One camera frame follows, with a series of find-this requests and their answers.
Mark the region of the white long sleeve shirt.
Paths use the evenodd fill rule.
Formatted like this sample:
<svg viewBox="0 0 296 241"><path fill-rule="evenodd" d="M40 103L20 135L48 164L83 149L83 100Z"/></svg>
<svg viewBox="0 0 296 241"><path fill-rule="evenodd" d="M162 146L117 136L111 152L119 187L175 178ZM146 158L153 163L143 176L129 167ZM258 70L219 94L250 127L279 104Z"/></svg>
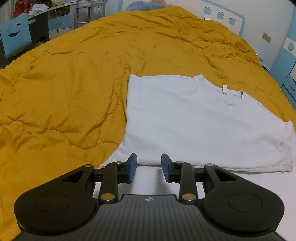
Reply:
<svg viewBox="0 0 296 241"><path fill-rule="evenodd" d="M295 226L295 129L243 91L204 76L131 75L123 141L107 159L158 166L162 154L201 167L213 163L279 195L281 226Z"/></svg>

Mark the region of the mustard yellow quilt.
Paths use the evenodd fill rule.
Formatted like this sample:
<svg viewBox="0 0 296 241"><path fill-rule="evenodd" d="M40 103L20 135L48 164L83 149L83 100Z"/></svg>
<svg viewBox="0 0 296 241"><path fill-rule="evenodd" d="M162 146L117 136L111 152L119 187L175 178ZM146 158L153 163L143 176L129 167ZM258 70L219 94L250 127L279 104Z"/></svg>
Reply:
<svg viewBox="0 0 296 241"><path fill-rule="evenodd" d="M1 240L20 234L21 194L83 164L100 165L116 150L131 74L201 74L295 122L254 49L219 22L179 6L95 20L1 70Z"/></svg>

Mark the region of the blue white wardrobe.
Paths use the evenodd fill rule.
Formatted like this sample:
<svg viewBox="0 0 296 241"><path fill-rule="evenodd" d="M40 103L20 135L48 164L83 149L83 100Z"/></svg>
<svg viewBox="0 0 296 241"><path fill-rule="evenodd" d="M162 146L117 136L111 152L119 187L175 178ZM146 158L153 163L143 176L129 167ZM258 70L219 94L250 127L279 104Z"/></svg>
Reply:
<svg viewBox="0 0 296 241"><path fill-rule="evenodd" d="M295 108L295 26L290 27L270 75L278 82L281 91Z"/></svg>

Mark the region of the blue white drawer unit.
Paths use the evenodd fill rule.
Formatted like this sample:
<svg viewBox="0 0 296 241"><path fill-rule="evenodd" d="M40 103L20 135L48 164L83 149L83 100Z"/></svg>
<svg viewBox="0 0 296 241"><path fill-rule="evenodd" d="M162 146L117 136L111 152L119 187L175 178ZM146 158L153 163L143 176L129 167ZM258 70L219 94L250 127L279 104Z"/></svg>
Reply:
<svg viewBox="0 0 296 241"><path fill-rule="evenodd" d="M58 16L48 19L49 39L55 39L64 33L70 32L72 27L71 16Z"/></svg>

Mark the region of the white blue headboard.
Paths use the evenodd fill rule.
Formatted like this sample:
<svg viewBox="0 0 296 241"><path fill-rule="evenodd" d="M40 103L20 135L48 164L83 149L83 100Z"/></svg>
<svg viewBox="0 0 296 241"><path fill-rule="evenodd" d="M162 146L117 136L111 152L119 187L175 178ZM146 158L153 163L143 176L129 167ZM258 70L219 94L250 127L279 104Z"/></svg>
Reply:
<svg viewBox="0 0 296 241"><path fill-rule="evenodd" d="M213 20L223 24L233 33L242 37L245 17L213 1L165 1L172 6L180 6L198 18Z"/></svg>

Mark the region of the desk with shelves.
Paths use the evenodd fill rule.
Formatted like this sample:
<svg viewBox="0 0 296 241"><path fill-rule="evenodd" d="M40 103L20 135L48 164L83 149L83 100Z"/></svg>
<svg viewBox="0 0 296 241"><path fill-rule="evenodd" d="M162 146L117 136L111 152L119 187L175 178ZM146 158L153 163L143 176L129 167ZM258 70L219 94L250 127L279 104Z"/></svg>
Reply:
<svg viewBox="0 0 296 241"><path fill-rule="evenodd" d="M28 16L28 20L36 20L34 23L29 24L32 45L49 41L48 19L65 15L71 16L71 31L76 29L76 2L74 1L62 1L57 6L52 6L51 8L36 13L32 16Z"/></svg>

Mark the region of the blue smiley face chair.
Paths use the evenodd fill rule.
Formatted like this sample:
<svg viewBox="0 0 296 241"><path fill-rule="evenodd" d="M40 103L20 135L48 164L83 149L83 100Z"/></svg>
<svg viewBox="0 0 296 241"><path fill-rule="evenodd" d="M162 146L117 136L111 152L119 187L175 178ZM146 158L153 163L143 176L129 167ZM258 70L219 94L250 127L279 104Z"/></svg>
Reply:
<svg viewBox="0 0 296 241"><path fill-rule="evenodd" d="M27 14L22 13L1 27L1 59L9 59L32 45Z"/></svg>

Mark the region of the blue pillow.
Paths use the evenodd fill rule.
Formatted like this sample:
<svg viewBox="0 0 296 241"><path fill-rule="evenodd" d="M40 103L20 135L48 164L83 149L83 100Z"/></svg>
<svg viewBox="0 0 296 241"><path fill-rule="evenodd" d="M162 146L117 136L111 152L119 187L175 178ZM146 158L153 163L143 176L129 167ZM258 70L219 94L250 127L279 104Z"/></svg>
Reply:
<svg viewBox="0 0 296 241"><path fill-rule="evenodd" d="M153 9L150 3L144 1L136 1L127 6L125 11L149 11Z"/></svg>

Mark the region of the red bag on desk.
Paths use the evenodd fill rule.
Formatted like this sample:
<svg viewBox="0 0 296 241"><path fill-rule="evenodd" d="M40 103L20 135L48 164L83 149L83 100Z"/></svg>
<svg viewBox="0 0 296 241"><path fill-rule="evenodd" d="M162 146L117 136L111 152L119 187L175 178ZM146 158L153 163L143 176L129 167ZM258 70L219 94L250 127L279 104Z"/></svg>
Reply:
<svg viewBox="0 0 296 241"><path fill-rule="evenodd" d="M17 17L22 13L28 14L31 10L32 1L31 0L19 0L15 3L15 9L13 17Z"/></svg>

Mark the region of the beige wall switch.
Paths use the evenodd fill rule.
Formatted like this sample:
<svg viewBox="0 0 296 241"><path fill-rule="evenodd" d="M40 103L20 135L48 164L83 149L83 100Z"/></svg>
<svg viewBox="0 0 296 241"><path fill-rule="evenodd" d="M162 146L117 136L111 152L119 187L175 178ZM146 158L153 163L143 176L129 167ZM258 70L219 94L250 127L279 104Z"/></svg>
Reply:
<svg viewBox="0 0 296 241"><path fill-rule="evenodd" d="M263 32L262 34L262 39L264 39L266 42L270 43L271 42L271 36Z"/></svg>

